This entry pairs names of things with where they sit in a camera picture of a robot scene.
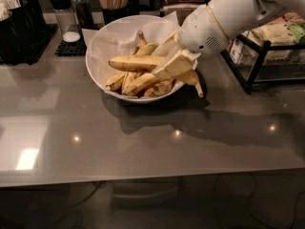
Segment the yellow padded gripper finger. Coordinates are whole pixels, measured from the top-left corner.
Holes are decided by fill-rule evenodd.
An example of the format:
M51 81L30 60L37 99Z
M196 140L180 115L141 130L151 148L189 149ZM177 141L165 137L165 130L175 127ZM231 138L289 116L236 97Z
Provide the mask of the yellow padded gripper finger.
M179 49L179 43L177 39L178 31L170 33L164 41L153 51L153 56L167 57L174 55Z
M199 53L192 53L188 50L179 50L175 54L168 55L165 60L158 65L152 74L159 79L176 77L195 68L195 61Z

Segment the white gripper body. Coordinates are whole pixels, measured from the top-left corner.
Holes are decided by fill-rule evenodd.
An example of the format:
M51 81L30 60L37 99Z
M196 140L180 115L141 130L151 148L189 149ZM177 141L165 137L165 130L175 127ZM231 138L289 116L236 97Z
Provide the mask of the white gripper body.
M178 33L183 48L210 57L227 48L230 42L207 5L201 5L184 20Z

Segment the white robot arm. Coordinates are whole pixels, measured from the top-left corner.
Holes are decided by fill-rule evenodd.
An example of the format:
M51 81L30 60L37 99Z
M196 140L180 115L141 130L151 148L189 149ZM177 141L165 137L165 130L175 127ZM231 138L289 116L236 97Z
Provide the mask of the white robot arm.
M152 73L161 79L185 73L190 69L185 61L222 52L242 32L290 10L303 15L305 0L211 0L187 16L174 35L169 54Z

